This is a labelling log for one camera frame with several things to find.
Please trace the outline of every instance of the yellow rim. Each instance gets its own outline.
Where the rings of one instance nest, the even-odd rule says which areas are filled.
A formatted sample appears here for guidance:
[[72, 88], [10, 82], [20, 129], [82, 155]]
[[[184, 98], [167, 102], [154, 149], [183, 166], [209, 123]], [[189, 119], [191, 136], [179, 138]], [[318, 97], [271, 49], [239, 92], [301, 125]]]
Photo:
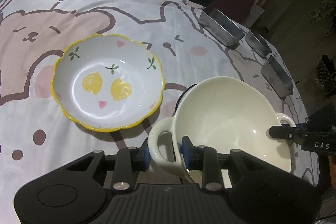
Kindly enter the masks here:
[[121, 126], [121, 127], [117, 127], [117, 128], [94, 128], [94, 127], [91, 127], [73, 117], [70, 116], [70, 114], [62, 107], [62, 104], [61, 102], [58, 100], [56, 94], [55, 94], [55, 91], [54, 91], [54, 79], [55, 79], [55, 73], [56, 73], [56, 67], [57, 67], [57, 64], [62, 60], [62, 58], [66, 55], [66, 52], [73, 46], [73, 45], [76, 45], [78, 43], [81, 43], [91, 37], [107, 37], [107, 36], [115, 36], [115, 37], [123, 37], [127, 40], [129, 40], [130, 42], [135, 42], [135, 43], [138, 43], [140, 44], [142, 47], [144, 47], [146, 50], [147, 50], [147, 47], [142, 44], [141, 42], [139, 41], [136, 41], [136, 40], [131, 40], [129, 39], [128, 37], [124, 36], [124, 35], [121, 35], [121, 34], [116, 34], [116, 33], [112, 33], [112, 34], [108, 34], [108, 35], [102, 35], [102, 34], [93, 34], [93, 35], [90, 35], [88, 36], [87, 38], [85, 39], [82, 39], [82, 40], [78, 40], [74, 43], [72, 43], [71, 45], [69, 45], [64, 51], [63, 51], [63, 55], [55, 62], [55, 65], [54, 65], [54, 75], [53, 75], [53, 78], [51, 80], [51, 94], [54, 98], [54, 100], [59, 104], [59, 106], [61, 107], [61, 110], [63, 112], [63, 114], [68, 117], [71, 121], [75, 122], [75, 123], [78, 123], [80, 125], [82, 125], [83, 127], [89, 129], [89, 130], [93, 130], [93, 131], [96, 131], [96, 132], [103, 132], [103, 133], [110, 133], [110, 132], [114, 132], [114, 131], [117, 131], [117, 130], [120, 130], [120, 129], [128, 129], [128, 128], [132, 128], [132, 127], [135, 127], [137, 125], [139, 125], [143, 120], [145, 120], [146, 118], [148, 118], [150, 115], [152, 115], [160, 106], [161, 102], [162, 102], [162, 97], [163, 97], [163, 91], [165, 89], [165, 85], [166, 85], [166, 82], [165, 82], [165, 78], [163, 76], [163, 73], [162, 73], [162, 65], [161, 65], [161, 62], [160, 60], [157, 58], [157, 56], [155, 54], [153, 54], [152, 52], [149, 52], [154, 58], [155, 60], [157, 61], [157, 64], [158, 64], [158, 67], [160, 68], [160, 72], [161, 72], [161, 78], [162, 78], [162, 89], [161, 89], [161, 93], [160, 93], [160, 97], [159, 97], [159, 100], [157, 101], [157, 104], [152, 108], [152, 110], [150, 112], [148, 112], [144, 117], [142, 117], [139, 121], [137, 122], [134, 122], [134, 123], [131, 123], [131, 124], [128, 124], [126, 126]]

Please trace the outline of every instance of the green leaf pattern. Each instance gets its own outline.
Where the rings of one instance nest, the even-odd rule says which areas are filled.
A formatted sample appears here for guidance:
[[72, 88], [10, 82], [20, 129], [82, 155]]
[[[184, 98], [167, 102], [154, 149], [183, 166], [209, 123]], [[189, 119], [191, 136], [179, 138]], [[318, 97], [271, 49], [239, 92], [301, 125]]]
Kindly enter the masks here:
[[154, 70], [156, 70], [156, 66], [153, 65], [154, 64], [154, 61], [155, 61], [155, 58], [153, 56], [152, 60], [149, 58], [148, 59], [148, 62], [151, 64], [147, 69], [149, 69], [150, 67], [152, 67]]
[[75, 52], [69, 53], [69, 56], [71, 56], [70, 61], [72, 61], [75, 58], [75, 56], [77, 56], [79, 58], [79, 55], [77, 54], [78, 49], [79, 49], [79, 47], [76, 48]]
[[105, 67], [106, 69], [110, 69], [111, 70], [111, 73], [114, 74], [114, 70], [119, 68], [119, 66], [115, 66], [114, 64], [112, 64], [112, 67], [111, 68], [108, 68], [108, 67]]

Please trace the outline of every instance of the bolt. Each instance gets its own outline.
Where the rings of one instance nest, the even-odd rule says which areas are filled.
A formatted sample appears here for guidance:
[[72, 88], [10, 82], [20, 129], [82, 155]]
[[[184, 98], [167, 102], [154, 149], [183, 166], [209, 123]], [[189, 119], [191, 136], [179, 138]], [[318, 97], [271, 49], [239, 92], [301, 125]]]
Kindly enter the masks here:
[[209, 182], [206, 186], [205, 189], [208, 191], [218, 191], [222, 189], [222, 185], [217, 183], [217, 182]]
[[117, 190], [117, 191], [124, 191], [127, 190], [129, 188], [129, 184], [127, 182], [116, 182], [115, 184], [113, 184], [113, 189]]

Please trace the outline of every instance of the stainless steel box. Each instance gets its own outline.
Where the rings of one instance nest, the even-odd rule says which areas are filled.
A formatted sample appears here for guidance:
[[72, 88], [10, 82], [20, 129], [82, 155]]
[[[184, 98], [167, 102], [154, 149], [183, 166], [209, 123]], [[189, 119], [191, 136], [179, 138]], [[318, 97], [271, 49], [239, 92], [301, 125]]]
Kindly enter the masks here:
[[245, 41], [259, 56], [266, 57], [272, 52], [265, 39], [257, 32], [250, 30], [245, 35]]
[[293, 94], [294, 86], [292, 80], [272, 55], [261, 68], [261, 74], [280, 98]]
[[205, 8], [199, 23], [224, 46], [231, 46], [242, 39], [245, 33], [231, 19], [217, 9]]

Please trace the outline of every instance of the lemon slice illustration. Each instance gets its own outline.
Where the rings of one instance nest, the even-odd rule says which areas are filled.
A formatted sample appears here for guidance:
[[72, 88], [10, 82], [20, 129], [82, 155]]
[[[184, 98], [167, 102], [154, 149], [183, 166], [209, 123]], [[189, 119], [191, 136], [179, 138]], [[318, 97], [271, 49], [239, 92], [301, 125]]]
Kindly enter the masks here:
[[123, 100], [131, 94], [131, 86], [129, 85], [129, 83], [122, 82], [120, 78], [117, 78], [113, 81], [110, 91], [113, 100]]
[[98, 72], [87, 75], [83, 79], [83, 89], [87, 92], [92, 91], [94, 95], [97, 95], [103, 85], [103, 79]]

